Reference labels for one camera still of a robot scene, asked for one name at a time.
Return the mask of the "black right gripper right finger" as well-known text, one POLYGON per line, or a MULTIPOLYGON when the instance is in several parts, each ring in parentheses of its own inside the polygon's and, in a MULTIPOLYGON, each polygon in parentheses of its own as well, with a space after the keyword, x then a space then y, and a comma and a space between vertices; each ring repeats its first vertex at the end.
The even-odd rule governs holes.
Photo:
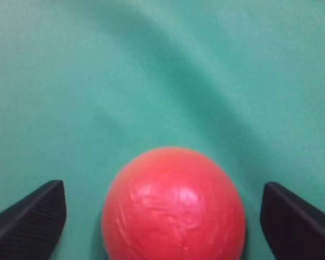
POLYGON ((325 259, 325 213, 279 183, 264 185, 260 224, 275 259, 325 259))

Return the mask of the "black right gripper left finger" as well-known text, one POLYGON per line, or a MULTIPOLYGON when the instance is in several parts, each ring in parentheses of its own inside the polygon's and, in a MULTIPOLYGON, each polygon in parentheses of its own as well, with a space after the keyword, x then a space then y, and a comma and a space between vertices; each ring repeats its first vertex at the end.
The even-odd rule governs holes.
POLYGON ((46 182, 0 213, 0 259, 50 259, 66 219, 64 182, 46 182))

